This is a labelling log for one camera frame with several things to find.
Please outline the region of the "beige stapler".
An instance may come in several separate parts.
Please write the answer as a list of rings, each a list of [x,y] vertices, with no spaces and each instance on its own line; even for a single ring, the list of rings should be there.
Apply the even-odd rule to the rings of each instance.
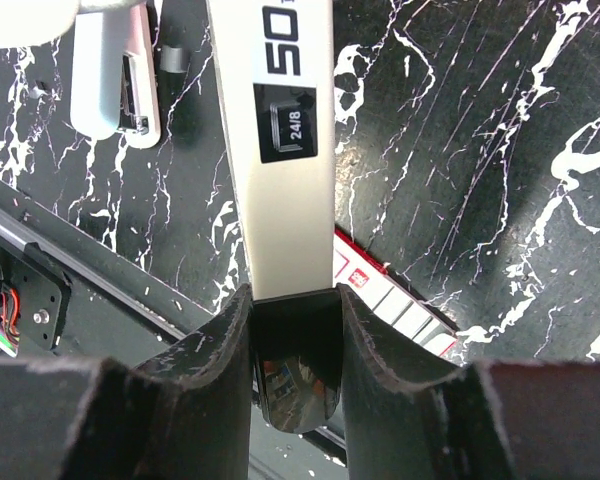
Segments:
[[[211,1],[207,10],[262,413],[303,434],[333,416],[342,371],[333,5]]]

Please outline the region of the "light blue stapler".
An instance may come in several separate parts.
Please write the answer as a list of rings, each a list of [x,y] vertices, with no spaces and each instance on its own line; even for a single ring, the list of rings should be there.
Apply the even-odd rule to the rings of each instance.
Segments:
[[[70,120],[92,140],[116,133],[136,149],[161,137],[147,5],[83,1],[74,24]]]

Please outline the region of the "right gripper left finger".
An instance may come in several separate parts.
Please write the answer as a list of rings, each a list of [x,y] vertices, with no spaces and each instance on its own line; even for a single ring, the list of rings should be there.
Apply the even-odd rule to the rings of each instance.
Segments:
[[[130,368],[0,357],[0,479],[244,479],[252,293]]]

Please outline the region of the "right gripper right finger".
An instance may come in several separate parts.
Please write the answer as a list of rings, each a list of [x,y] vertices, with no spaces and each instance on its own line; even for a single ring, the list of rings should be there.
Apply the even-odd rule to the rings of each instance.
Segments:
[[[459,367],[339,294],[351,478],[600,479],[600,363]]]

